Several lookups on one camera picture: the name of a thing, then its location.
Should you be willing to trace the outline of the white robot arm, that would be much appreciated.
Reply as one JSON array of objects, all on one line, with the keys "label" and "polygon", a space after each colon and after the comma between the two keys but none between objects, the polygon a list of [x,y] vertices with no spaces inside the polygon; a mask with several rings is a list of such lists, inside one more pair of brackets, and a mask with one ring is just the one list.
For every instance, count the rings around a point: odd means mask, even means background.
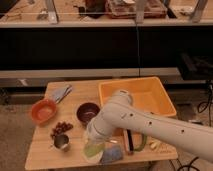
[{"label": "white robot arm", "polygon": [[91,142],[106,141],[117,128],[129,129],[182,148],[213,163],[213,128],[159,116],[132,106],[132,96],[118,90],[88,123]]}]

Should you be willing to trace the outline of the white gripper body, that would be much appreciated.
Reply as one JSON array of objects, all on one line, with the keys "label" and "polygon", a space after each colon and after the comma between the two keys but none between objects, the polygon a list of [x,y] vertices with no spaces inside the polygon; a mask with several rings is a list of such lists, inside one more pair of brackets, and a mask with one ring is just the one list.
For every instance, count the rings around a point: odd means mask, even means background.
[{"label": "white gripper body", "polygon": [[108,134],[104,131],[100,124],[94,120],[88,123],[84,138],[89,145],[98,145],[104,143],[108,139]]}]

